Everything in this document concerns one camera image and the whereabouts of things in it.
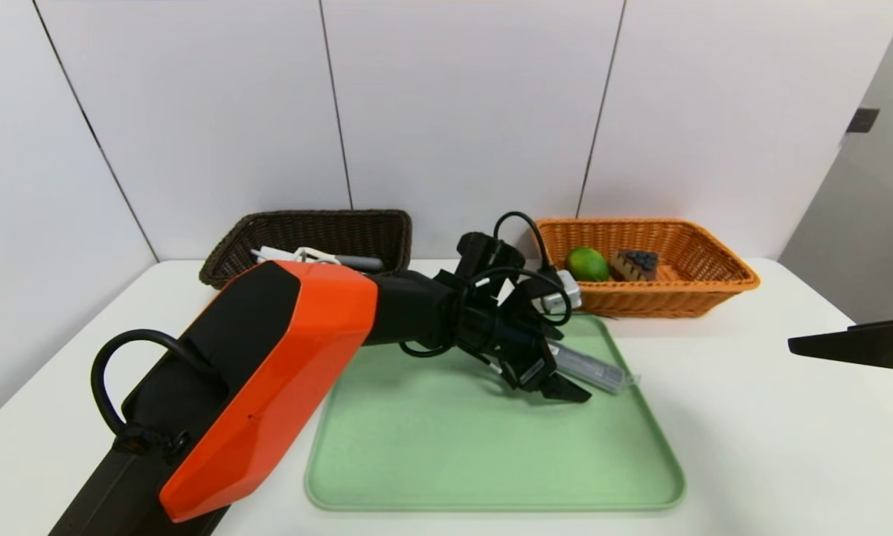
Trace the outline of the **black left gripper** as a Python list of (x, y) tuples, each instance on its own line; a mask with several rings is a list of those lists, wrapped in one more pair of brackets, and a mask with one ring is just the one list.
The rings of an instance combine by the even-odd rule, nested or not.
[(497, 370), (510, 387), (539, 390), (546, 400), (586, 403), (592, 393), (555, 372), (538, 319), (494, 308), (467, 306), (458, 320), (461, 350)]

